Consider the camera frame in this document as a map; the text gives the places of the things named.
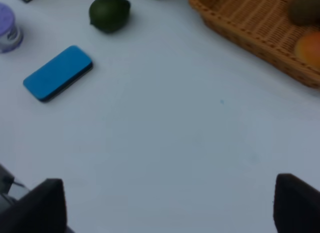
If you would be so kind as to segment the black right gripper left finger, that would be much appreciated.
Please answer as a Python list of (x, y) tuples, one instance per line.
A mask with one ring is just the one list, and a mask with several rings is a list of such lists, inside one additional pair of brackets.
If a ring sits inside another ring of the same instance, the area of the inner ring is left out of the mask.
[(0, 213), (2, 233), (66, 233), (64, 183), (48, 178)]

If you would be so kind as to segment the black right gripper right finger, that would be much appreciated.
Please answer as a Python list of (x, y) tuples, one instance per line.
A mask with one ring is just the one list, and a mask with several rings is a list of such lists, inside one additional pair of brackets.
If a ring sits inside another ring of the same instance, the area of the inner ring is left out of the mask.
[(318, 233), (320, 191), (291, 173), (278, 174), (273, 220), (279, 233)]

